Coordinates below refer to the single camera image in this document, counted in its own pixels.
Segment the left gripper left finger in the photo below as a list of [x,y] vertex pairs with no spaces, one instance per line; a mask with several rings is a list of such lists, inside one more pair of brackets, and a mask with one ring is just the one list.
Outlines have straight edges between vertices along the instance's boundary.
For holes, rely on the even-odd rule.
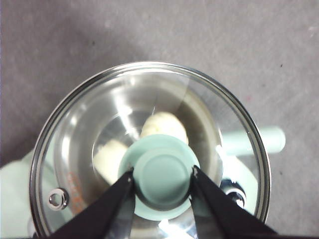
[[60,227],[51,239],[128,239],[135,210],[133,169],[81,213]]

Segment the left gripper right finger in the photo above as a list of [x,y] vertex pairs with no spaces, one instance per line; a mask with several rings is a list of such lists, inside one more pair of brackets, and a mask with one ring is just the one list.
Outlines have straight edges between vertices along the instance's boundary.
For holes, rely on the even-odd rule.
[[223,239],[261,239],[277,232],[239,207],[199,167],[191,176],[191,206],[198,237],[220,233]]

